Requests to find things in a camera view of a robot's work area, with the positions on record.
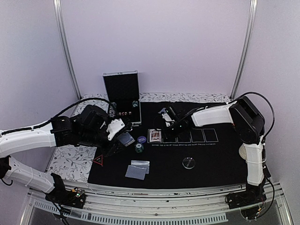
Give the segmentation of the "clear dealer button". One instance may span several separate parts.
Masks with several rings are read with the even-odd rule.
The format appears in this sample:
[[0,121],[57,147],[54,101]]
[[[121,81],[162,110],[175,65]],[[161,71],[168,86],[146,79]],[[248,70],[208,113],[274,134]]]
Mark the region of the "clear dealer button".
[[182,165],[185,169],[193,169],[195,167],[195,160],[192,157],[186,157],[182,160]]

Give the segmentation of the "short poker chip stack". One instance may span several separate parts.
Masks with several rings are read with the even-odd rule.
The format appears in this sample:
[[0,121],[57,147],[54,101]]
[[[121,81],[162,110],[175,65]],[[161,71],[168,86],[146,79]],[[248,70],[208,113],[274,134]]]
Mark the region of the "short poker chip stack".
[[133,101],[132,102],[132,108],[138,107],[139,106],[139,102],[138,101]]

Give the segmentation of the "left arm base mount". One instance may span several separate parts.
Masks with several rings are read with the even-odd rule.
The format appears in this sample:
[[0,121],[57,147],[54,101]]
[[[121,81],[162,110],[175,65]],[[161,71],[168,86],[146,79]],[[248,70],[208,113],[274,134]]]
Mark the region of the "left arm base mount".
[[45,199],[58,205],[83,209],[86,200],[85,190],[78,187],[66,190],[65,184],[59,175],[51,173],[51,176],[54,180],[54,189],[45,194]]

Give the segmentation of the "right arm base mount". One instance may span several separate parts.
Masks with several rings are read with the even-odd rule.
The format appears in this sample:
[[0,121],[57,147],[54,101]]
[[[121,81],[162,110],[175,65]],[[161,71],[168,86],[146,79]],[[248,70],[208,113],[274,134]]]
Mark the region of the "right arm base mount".
[[266,195],[262,185],[246,185],[246,190],[242,192],[229,193],[225,196],[225,202],[229,209],[249,206],[266,201]]

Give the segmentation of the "long poker chip stack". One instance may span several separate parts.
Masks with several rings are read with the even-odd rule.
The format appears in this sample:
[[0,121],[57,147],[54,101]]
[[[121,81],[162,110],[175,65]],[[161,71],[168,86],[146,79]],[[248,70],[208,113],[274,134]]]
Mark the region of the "long poker chip stack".
[[109,116],[111,118],[115,118],[116,117],[116,103],[112,102],[109,108]]

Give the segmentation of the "blue patterned card deck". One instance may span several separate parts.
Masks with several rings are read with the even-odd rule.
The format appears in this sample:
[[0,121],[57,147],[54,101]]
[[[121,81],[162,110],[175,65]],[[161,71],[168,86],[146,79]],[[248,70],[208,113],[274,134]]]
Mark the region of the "blue patterned card deck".
[[125,132],[117,137],[117,140],[125,147],[133,144],[135,139],[131,136],[129,132]]

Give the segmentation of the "green poker chip pile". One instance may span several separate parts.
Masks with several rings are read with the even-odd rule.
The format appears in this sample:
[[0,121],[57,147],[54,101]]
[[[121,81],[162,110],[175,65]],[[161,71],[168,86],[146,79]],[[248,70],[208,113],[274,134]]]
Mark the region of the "green poker chip pile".
[[136,143],[135,144],[135,151],[137,152],[137,153],[142,153],[143,152],[143,150],[144,150],[144,147],[143,147],[143,144],[142,143]]

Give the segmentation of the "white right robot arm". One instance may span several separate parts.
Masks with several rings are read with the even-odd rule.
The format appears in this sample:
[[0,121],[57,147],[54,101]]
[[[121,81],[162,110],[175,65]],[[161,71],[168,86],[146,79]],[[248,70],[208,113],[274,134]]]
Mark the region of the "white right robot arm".
[[204,168],[218,181],[221,179],[237,183],[241,176],[251,187],[243,193],[242,200],[253,204],[260,198],[258,186],[266,176],[265,169],[265,119],[256,106],[245,95],[227,103],[191,109],[182,114],[173,105],[162,109],[161,117],[165,122],[162,132],[166,138],[178,137],[192,129],[206,129],[214,125],[221,130],[221,138],[228,137],[228,144],[241,143],[239,148],[230,150],[221,147],[221,158],[208,160]]

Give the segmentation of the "purple small blind button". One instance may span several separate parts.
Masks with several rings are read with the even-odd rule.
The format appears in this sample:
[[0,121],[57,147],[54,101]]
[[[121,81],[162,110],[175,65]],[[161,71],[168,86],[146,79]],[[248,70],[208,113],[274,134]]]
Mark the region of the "purple small blind button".
[[137,141],[138,141],[139,143],[145,143],[145,142],[147,142],[147,138],[146,138],[145,136],[139,136],[139,137],[137,138]]

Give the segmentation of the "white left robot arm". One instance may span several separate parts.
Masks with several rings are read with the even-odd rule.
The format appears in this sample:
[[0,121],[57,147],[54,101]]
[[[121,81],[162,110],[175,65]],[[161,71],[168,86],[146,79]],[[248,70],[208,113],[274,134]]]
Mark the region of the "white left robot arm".
[[97,147],[104,152],[104,156],[110,156],[122,148],[118,138],[132,127],[127,118],[111,118],[100,107],[87,105],[81,114],[73,117],[55,116],[32,127],[1,131],[0,177],[18,181],[46,194],[51,193],[59,203],[66,203],[70,194],[59,175],[49,175],[24,165],[12,154],[42,147],[73,145]]

